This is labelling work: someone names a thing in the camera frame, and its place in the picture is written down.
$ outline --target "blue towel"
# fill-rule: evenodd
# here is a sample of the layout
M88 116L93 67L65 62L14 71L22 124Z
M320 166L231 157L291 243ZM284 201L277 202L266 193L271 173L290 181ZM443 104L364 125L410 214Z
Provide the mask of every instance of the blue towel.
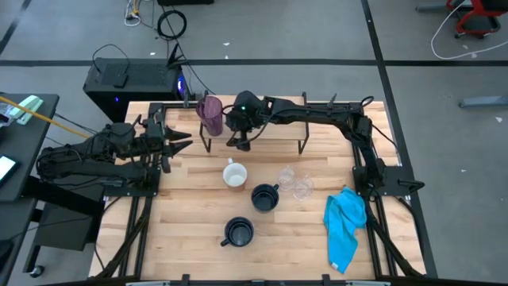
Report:
M348 187L339 195L329 195L323 221L328 230L329 262L344 273L358 246L355 229L364 228L367 221L364 200Z

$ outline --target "wooden tabletop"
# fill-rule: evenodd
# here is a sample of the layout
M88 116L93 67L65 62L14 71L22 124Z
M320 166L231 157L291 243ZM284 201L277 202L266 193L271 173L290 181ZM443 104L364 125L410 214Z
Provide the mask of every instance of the wooden tabletop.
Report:
M138 114L146 117L148 105L131 102L126 121L133 122ZM391 135L382 102L373 102L365 113ZM171 160L170 174L161 176L160 192L152 205L142 279L180 280L183 274L190 274L192 280L320 280L326 273L336 280L374 278L366 230L356 231L358 249L345 274L328 261L322 221L325 201L345 186L354 188L351 143L337 128L310 124L310 139L302 155L293 142L263 139L253 141L248 153L217 142L207 153L194 109L169 110L166 119L171 128L192 133L194 144ZM389 141L377 132L373 141L387 165L398 163ZM243 192L229 191L222 181L229 157L248 169ZM276 184L279 171L287 165L296 169L298 177L312 179L314 193L299 202L281 192L279 205L272 212L256 212L250 201L252 189L262 183ZM102 219L97 247L104 261L110 260L123 242L130 202L130 198L120 199ZM416 270L425 272L410 212L395 198L383 197L383 202L393 242ZM225 224L235 216L250 219L255 236L243 248L220 247ZM388 274L383 245L377 244L383 273ZM130 256L128 273L133 272L134 258ZM94 258L90 275L99 271Z
M236 96L235 95L212 95L221 100L222 106L228 106L234 103ZM289 99L292 102L303 105L303 96L274 96L278 99ZM226 139L229 140L233 135L233 131L231 131L228 126L225 125L225 116L222 115L222 125L223 130L222 133L218 136L212 136L206 131L206 128L203 129L203 137L206 139ZM247 133L247 138L254 137L258 134L260 130L254 129L251 133ZM289 125L275 125L269 124L267 128L264 129L262 134L259 136L259 139L277 139L277 140L304 140L306 137L305 123L303 122L293 122Z

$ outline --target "floor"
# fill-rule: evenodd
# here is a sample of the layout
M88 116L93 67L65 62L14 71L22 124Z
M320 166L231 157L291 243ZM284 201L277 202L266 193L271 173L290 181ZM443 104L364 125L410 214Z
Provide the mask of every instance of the floor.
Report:
M503 267L508 258L504 184L508 175L508 110L457 107L461 98L506 95L503 82L508 64L501 61L508 60L508 45L466 56L455 67L441 66L447 63L435 61L429 42L446 13L418 14L414 10L417 3L368 1L414 174L426 183L420 199L437 274L441 278L508 282ZM166 56L166 44L156 39L155 31L143 25L124 26L125 5L123 0L52 0L51 4L2 0L0 37L5 34L2 43L8 42L5 48L0 44L0 89L57 93L57 112L100 129L108 119L82 91L92 53L113 43L131 58ZM216 65L195 65L194 69L218 94L250 90L258 95L298 95L306 91L314 100L326 100L335 93L342 100L367 95L391 100L387 81L379 76L377 64L383 66L383 62L375 61L380 58L372 47L362 1L216 0L210 6L178 9L188 20L180 41L187 57L217 60ZM142 1L140 12L150 25L152 2ZM155 7L156 19L160 12ZM436 38L436 50L442 56L487 48L508 37L508 29L502 28L482 41L471 37L456 40L454 21L444 25ZM181 26L177 19L171 22L176 29ZM500 22L507 27L508 17L501 17ZM100 56L122 54L105 49ZM227 63L235 59L287 61ZM187 78L194 91L204 91L195 76L187 73ZM78 137L55 127L50 128L48 137L79 142ZM47 272L35 280L22 274L31 237L27 235L10 285L86 278L92 247L82 253L42 249L38 264L46 265Z

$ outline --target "purple cup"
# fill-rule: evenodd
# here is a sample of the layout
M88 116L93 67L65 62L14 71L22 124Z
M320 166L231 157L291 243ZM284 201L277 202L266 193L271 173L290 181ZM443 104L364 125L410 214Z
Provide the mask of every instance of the purple cup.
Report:
M222 133L222 102L220 99L205 96L198 101L196 113L210 135L218 136Z

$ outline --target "mug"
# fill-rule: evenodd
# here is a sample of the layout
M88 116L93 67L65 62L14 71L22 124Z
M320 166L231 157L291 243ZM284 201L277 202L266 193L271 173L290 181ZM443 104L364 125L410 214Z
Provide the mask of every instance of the mug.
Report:
M228 244L236 247L246 246L254 236L254 227L251 222L243 217L236 217L229 220L224 229L225 240L221 246Z
M233 163L233 159L228 159L229 165L224 168L222 178L225 184L233 191L242 191L245 189L245 181L247 180L247 169L244 165Z
M279 203L279 185L271 186L269 184L261 184L254 188L251 194L251 201L257 211L267 213Z

